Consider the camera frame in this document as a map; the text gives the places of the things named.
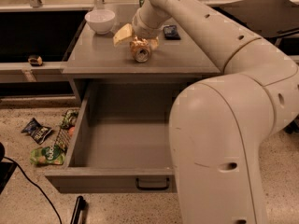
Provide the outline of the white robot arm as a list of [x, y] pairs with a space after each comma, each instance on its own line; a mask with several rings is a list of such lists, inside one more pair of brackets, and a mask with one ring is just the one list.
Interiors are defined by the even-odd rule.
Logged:
[[154, 38], [174, 19], [221, 75], [173, 103], [169, 142], [184, 224], [267, 224], [259, 146], [298, 115], [298, 66], [198, 0], [146, 0], [132, 33]]

